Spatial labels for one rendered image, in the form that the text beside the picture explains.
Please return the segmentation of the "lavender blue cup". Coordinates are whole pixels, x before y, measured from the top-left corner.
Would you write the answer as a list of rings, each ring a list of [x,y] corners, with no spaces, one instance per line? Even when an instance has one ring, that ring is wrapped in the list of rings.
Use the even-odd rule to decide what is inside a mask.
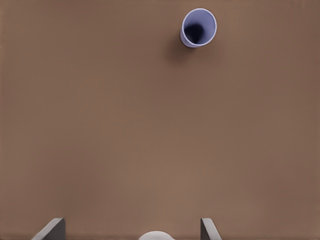
[[[180,27],[180,40],[189,48],[199,48],[210,43],[217,32],[215,16],[205,8],[189,11]]]

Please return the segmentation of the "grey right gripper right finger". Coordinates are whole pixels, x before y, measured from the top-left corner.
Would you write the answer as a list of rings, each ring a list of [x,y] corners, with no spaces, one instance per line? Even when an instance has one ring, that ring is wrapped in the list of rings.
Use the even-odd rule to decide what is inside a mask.
[[[222,240],[211,218],[200,219],[200,240]]]

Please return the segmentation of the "white rounded dome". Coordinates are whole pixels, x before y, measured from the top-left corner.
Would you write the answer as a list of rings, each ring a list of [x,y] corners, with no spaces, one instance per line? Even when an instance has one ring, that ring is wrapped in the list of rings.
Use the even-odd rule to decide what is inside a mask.
[[[160,230],[144,233],[138,240],[175,240],[170,234]]]

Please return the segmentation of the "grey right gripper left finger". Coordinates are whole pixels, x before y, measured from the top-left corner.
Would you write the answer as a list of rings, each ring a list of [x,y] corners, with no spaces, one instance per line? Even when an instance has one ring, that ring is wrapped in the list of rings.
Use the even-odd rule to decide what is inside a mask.
[[[52,219],[31,240],[66,240],[66,221],[64,218]]]

